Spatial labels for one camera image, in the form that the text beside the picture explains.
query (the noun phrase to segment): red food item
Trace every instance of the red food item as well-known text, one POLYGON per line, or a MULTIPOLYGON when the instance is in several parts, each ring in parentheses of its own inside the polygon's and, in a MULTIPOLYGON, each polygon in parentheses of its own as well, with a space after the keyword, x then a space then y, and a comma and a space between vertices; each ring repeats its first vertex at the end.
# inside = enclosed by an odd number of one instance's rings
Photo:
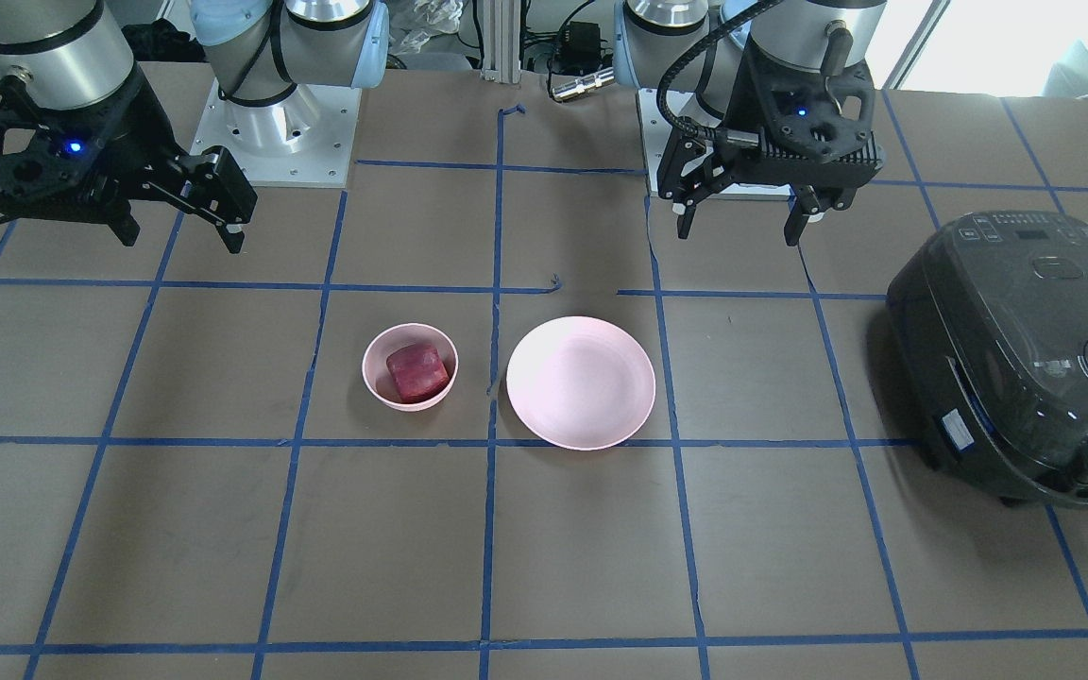
POLYGON ((447 384, 447 368, 435 345, 419 343, 401 347, 384 360, 403 404, 415 405, 434 397, 447 384))

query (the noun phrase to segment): sticker label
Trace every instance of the sticker label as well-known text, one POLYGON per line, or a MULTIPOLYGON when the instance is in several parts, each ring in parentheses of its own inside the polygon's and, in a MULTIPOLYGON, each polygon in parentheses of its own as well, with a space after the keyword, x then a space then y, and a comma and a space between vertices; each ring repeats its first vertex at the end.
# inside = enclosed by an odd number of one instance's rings
POLYGON ((972 444, 976 444, 976 440, 973 440, 968 432, 968 426, 963 423, 963 418, 960 417, 960 409, 951 409, 951 412, 944 415, 941 420, 942 430, 947 431, 951 443, 955 444, 955 452, 963 452, 972 444))

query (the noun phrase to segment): metal mounting plate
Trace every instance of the metal mounting plate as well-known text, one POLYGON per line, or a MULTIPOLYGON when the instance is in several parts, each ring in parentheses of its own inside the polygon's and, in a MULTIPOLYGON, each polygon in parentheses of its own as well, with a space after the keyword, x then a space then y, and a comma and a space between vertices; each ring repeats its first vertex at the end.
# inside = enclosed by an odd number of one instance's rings
POLYGON ((308 87, 324 111, 329 111, 324 123, 326 129, 319 131, 317 137, 333 143, 319 143, 314 147, 304 147, 286 156, 258 156, 238 149, 225 124, 225 107, 217 97, 218 85, 214 81, 208 90, 208 100, 199 116, 190 151, 198 153, 207 147, 227 147, 242 166, 242 172, 246 173, 247 180, 255 186, 346 188, 350 152, 355 145, 355 124, 359 121, 361 90, 324 85, 301 87, 308 87))

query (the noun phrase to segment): pink bowl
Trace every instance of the pink bowl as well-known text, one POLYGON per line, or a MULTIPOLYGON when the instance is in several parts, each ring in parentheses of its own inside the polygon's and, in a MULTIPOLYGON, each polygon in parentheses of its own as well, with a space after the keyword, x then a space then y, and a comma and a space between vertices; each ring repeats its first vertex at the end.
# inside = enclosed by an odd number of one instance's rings
POLYGON ((506 367, 510 405, 557 447, 614 447, 653 411, 653 362, 622 329, 591 318, 553 319, 519 342, 506 367))
POLYGON ((367 351, 363 351, 363 362, 361 371, 363 384, 367 384, 368 392, 380 399, 382 404, 398 411, 420 411, 431 408, 431 406, 444 400, 447 393, 456 383, 456 370, 459 368, 459 358, 456 354, 456 345, 446 333, 440 329, 426 325, 426 323, 403 323, 387 329, 376 335, 371 344, 368 344, 367 351), (397 395, 397 386, 394 386, 393 375, 390 375, 384 360, 405 346, 416 343, 431 343, 435 345, 435 351, 440 353, 440 358, 447 369, 447 384, 441 393, 430 397, 424 401, 413 405, 403 404, 401 397, 397 395))

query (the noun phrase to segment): blue tape grid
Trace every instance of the blue tape grid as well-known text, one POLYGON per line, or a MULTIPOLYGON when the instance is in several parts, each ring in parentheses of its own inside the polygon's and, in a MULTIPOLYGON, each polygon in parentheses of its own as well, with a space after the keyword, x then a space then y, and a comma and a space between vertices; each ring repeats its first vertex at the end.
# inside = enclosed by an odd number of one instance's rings
POLYGON ((299 468, 299 459, 301 459, 301 447, 305 445, 305 421, 308 418, 308 412, 310 412, 310 396, 313 393, 317 361, 319 361, 321 353, 321 334, 325 331, 326 311, 330 306, 330 281, 333 279, 333 265, 335 265, 338 255, 338 240, 342 237, 342 223, 344 223, 346 212, 347 193, 343 190, 338 197, 338 210, 333 221, 333 237, 330 240, 330 257, 326 259, 325 276, 319 285, 321 289, 319 329, 317 329, 317 337, 313 341, 313 358, 310 360, 310 367, 305 371, 301 406, 299 406, 297 412, 297 430, 293 434, 293 441, 290 441, 293 450, 290 450, 288 456, 288 482, 286 482, 284 487, 284 503, 280 511, 280 528, 277 528, 275 533, 275 552, 271 558, 271 577, 268 580, 268 595, 263 598, 262 619, 259 623, 259 644, 255 651, 255 665, 250 671, 251 680, 259 680, 262 677, 262 664, 263 659, 267 658, 264 646, 267 646, 269 634, 271 633, 272 616, 275 615, 275 594, 280 590, 280 572, 284 564, 284 546, 288 542, 288 522, 293 514, 293 495, 297 492, 297 470, 299 468))
POLYGON ((648 233, 648 202, 644 195, 644 230, 648 242, 648 267, 653 276, 653 301, 657 314, 657 336, 662 341, 662 373, 666 383, 666 410, 669 415, 669 446, 675 456, 675 485, 678 490, 678 519, 683 529, 683 554, 687 558, 687 581, 691 590, 691 616, 695 619, 695 642, 698 650, 698 672, 701 680, 712 680, 713 669, 707 657, 707 632, 704 629, 704 614, 698 605, 698 569, 695 567, 695 542, 691 537, 691 507, 687 503, 687 473, 683 468, 682 436, 678 432, 678 405, 675 397, 675 378, 669 361, 669 335, 666 333, 666 305, 662 293, 662 267, 653 250, 653 237, 648 233))
POLYGON ((96 447, 95 459, 91 459, 90 470, 87 472, 86 484, 83 485, 83 497, 78 499, 78 509, 74 516, 74 524, 70 527, 70 535, 65 541, 65 551, 61 553, 61 564, 57 568, 57 578, 53 580, 53 588, 49 591, 48 603, 45 605, 45 616, 39 621, 39 629, 36 630, 36 641, 32 653, 27 655, 27 666, 23 677, 25 680, 33 680, 36 675, 36 664, 39 663, 39 653, 45 646, 48 638, 48 628, 53 622, 53 615, 57 613, 57 602, 61 597, 61 589, 65 585, 65 576, 70 569, 70 560, 74 558, 74 549, 77 547, 78 533, 83 530, 83 520, 86 519, 87 507, 90 504, 90 494, 95 490, 95 482, 99 478, 99 469, 103 466, 103 453, 108 450, 108 438, 112 428, 116 424, 116 415, 120 412, 121 401, 125 397, 125 388, 128 387, 129 375, 133 374, 133 366, 137 362, 137 353, 141 347, 141 339, 146 336, 146 327, 150 323, 153 312, 153 302, 159 296, 159 283, 165 274, 165 268, 170 262, 170 254, 174 251, 174 244, 178 238, 178 228, 183 226, 183 213, 178 212, 174 221, 174 227, 170 230, 170 237, 165 250, 162 254, 162 261, 159 270, 153 275, 153 284, 150 287, 150 297, 146 301, 146 309, 141 312, 141 319, 137 324, 137 332, 133 335, 133 345, 128 349, 128 358, 125 360, 124 370, 121 371, 120 383, 116 386, 115 396, 112 397, 111 408, 108 410, 108 420, 103 422, 103 433, 99 436, 98 447, 96 447))
MULTIPOLYGON (((1003 100, 1006 115, 1010 116, 1019 141, 1023 143, 1028 156, 1035 164, 1037 172, 1043 181, 1042 186, 1035 185, 1003 185, 1003 184, 972 184, 972 183, 947 183, 947 182, 925 182, 920 177, 918 168, 913 158, 910 146, 904 137, 904 131, 898 121, 898 115, 892 107, 886 91, 881 94, 885 107, 888 108, 892 119, 902 150, 915 177, 914 181, 874 181, 877 185, 918 186, 926 203, 927 212, 936 228, 940 227, 940 221, 936 214, 927 188, 941 186, 942 188, 959 189, 1015 189, 1015 190, 1048 190, 1055 205, 1061 207, 1058 193, 1088 193, 1088 186, 1053 186, 1050 184, 1039 159, 1027 140, 1014 116, 1010 104, 1003 100)), ((841 384, 841 375, 837 368, 837 360, 833 356, 833 344, 830 339, 828 326, 825 321, 824 310, 820 309, 821 300, 882 300, 882 296, 873 294, 827 294, 816 290, 815 283, 811 276, 808 279, 808 290, 804 292, 725 292, 724 289, 663 289, 660 283, 660 271, 657 268, 656 258, 653 259, 653 289, 622 289, 623 296, 654 297, 657 310, 657 322, 659 322, 659 333, 663 342, 663 368, 666 379, 666 391, 668 391, 668 408, 670 417, 670 438, 666 440, 633 440, 623 445, 628 447, 664 447, 669 445, 675 452, 675 465, 677 466, 677 486, 679 494, 679 514, 681 514, 683 524, 683 549, 687 552, 688 577, 691 581, 692 614, 695 617, 696 635, 694 638, 655 638, 655 639, 582 639, 571 641, 570 639, 530 639, 530 641, 494 641, 490 635, 490 611, 492 599, 492 559, 493 559, 493 500, 495 500, 495 453, 497 447, 547 447, 547 443, 530 440, 497 440, 496 436, 496 404, 491 404, 490 429, 487 440, 450 440, 450 441, 429 441, 429 440, 310 440, 304 436, 305 417, 307 405, 310 403, 311 383, 313 383, 313 371, 316 368, 317 348, 320 348, 321 331, 324 323, 329 294, 336 289, 379 289, 379 292, 428 292, 428 293, 471 293, 491 294, 493 296, 493 336, 491 343, 493 353, 491 358, 491 382, 497 378, 497 301, 502 294, 541 294, 552 289, 539 288, 502 288, 500 287, 500 230, 502 230, 502 182, 505 172, 539 172, 539 173, 562 173, 562 174, 627 174, 643 175, 638 169, 548 169, 535 166, 511 166, 505 164, 505 116, 514 112, 524 112, 521 107, 500 111, 497 113, 497 163, 431 163, 431 162, 401 162, 401 161, 369 161, 359 160, 360 164, 372 164, 372 166, 394 166, 394 168, 424 168, 424 169, 483 169, 483 171, 495 171, 497 173, 497 207, 495 215, 496 230, 496 251, 495 251, 495 281, 492 287, 429 287, 429 285, 363 285, 363 284, 336 284, 332 283, 333 262, 335 261, 338 240, 341 240, 342 214, 346 205, 346 194, 342 195, 338 208, 338 219, 333 236, 332 257, 330 257, 325 280, 323 283, 194 283, 194 281, 164 281, 163 274, 168 267, 170 254, 173 251, 178 227, 181 227, 183 217, 176 220, 173 232, 170 234, 168 248, 165 248, 159 272, 152 281, 96 281, 96 280, 25 280, 25 279, 0 279, 1 285, 122 285, 122 287, 148 287, 150 288, 150 300, 139 322, 138 332, 134 336, 133 348, 131 348, 125 369, 122 371, 116 396, 113 398, 112 408, 109 412, 108 422, 104 422, 103 434, 98 436, 0 436, 0 443, 30 443, 30 444, 83 444, 97 445, 96 457, 88 472, 87 482, 83 487, 83 497, 79 499, 78 511, 75 516, 74 524, 70 530, 63 559, 54 579, 51 595, 47 603, 47 610, 39 626, 38 635, 32 645, 0 645, 0 655, 27 655, 29 663, 25 671, 25 680, 35 675, 36 663, 40 655, 94 655, 94 654, 245 654, 255 655, 255 680, 261 676, 262 659, 267 654, 288 654, 288 653, 381 653, 381 651, 478 651, 481 655, 481 679, 486 680, 489 676, 489 653, 492 650, 519 650, 519 648, 629 648, 629 647, 696 647, 700 653, 700 670, 704 679, 708 679, 709 670, 707 663, 707 648, 717 646, 771 646, 771 645, 846 645, 846 644, 902 644, 905 650, 906 660, 910 663, 911 676, 918 677, 918 668, 914 659, 913 642, 924 641, 1014 641, 1014 639, 1088 639, 1088 629, 1024 629, 1024 630, 955 630, 955 632, 934 632, 913 633, 907 630, 904 623, 904 616, 899 599, 898 586, 895 586, 894 576, 890 565, 888 549, 885 545, 885 535, 880 527, 879 516, 877 516, 876 504, 870 491, 870 483, 867 478, 867 469, 863 465, 861 448, 863 447, 902 447, 918 442, 913 440, 858 440, 855 436, 854 428, 851 423, 849 406, 845 400, 845 392, 841 384), (111 436, 111 428, 115 421, 120 401, 124 396, 128 375, 133 371, 135 356, 139 349, 139 342, 143 339, 147 327, 148 318, 152 310, 152 305, 160 288, 239 288, 239 289, 320 289, 321 292, 321 313, 319 318, 319 336, 314 348, 314 360, 310 369, 307 370, 305 388, 302 392, 301 411, 297 419, 297 433, 293 440, 228 440, 228 438, 118 438, 111 436), (781 298, 807 298, 813 301, 813 309, 819 319, 821 339, 824 339, 827 356, 832 368, 834 387, 838 391, 839 404, 842 408, 843 425, 846 426, 846 440, 813 440, 813 441, 701 441, 682 440, 678 434, 677 408, 675 408, 672 375, 669 370, 669 339, 666 335, 664 298, 666 297, 781 297, 781 298), (433 445, 453 445, 453 447, 486 447, 487 448, 487 481, 486 481, 486 536, 483 545, 483 623, 481 623, 481 639, 479 641, 371 641, 371 642, 269 642, 269 625, 275 609, 275 594, 277 590, 277 578, 282 564, 283 546, 286 541, 286 530, 290 511, 290 500, 297 481, 298 452, 301 447, 311 445, 312 447, 432 447, 433 445), (78 531, 82 529, 83 518, 89 503, 89 496, 95 486, 99 466, 102 463, 103 452, 109 445, 154 445, 156 447, 289 447, 289 474, 286 483, 284 507, 281 514, 280 533, 276 535, 275 554, 272 558, 272 571, 269 578, 269 590, 267 602, 264 602, 263 616, 259 632, 259 640, 255 644, 220 644, 220 645, 176 645, 176 644, 120 644, 120 645, 51 645, 47 644, 48 626, 52 622, 55 613, 58 597, 61 594, 61 586, 69 572, 70 559, 72 559, 74 547, 76 546, 78 531), (893 603, 893 611, 899 623, 898 633, 860 633, 860 635, 761 635, 761 636, 707 636, 698 611, 698 583, 695 568, 694 547, 691 543, 690 512, 687 508, 685 482, 683 481, 682 448, 683 447, 850 447, 855 456, 861 485, 864 497, 867 499, 868 511, 871 517, 873 531, 876 534, 877 549, 881 555, 881 564, 885 567, 886 580, 888 580, 890 595, 893 603)), ((8 239, 13 232, 14 225, 4 228, 3 237, 0 238, 0 255, 8 239)), ((1053 529, 1053 533, 1061 546, 1063 559, 1078 591, 1080 602, 1088 616, 1088 593, 1085 582, 1077 568, 1074 556, 1072 556, 1070 545, 1061 524, 1052 509, 1047 511, 1047 519, 1053 529)))
POLYGON ((804 267, 804 277, 808 282, 808 294, 813 299, 813 310, 817 313, 817 325, 820 327, 820 339, 826 346, 826 357, 829 360, 829 371, 833 375, 833 390, 838 392, 838 405, 842 411, 842 425, 846 429, 846 436, 850 442, 851 453, 855 456, 855 470, 858 472, 858 481, 863 486, 863 499, 867 503, 867 514, 871 521, 871 532, 876 535, 877 551, 880 553, 880 564, 883 568, 883 578, 889 586, 889 597, 892 598, 892 614, 898 621, 899 636, 905 651, 905 663, 910 666, 910 677, 912 680, 919 680, 918 662, 914 657, 914 647, 910 638, 910 626, 905 622, 904 607, 901 605, 901 594, 898 591, 898 579, 892 571, 892 560, 889 556, 888 545, 885 543, 885 530, 880 527, 880 512, 876 507, 876 496, 871 492, 871 482, 867 478, 867 463, 863 460, 863 450, 858 447, 858 438, 855 436, 855 423, 850 418, 850 405, 846 404, 846 388, 842 384, 841 372, 838 370, 838 357, 833 353, 833 342, 829 336, 829 325, 826 323, 826 313, 820 306, 820 295, 817 293, 816 284, 813 284, 813 276, 808 274, 808 263, 804 258, 804 247, 798 246, 800 252, 800 263, 804 267))

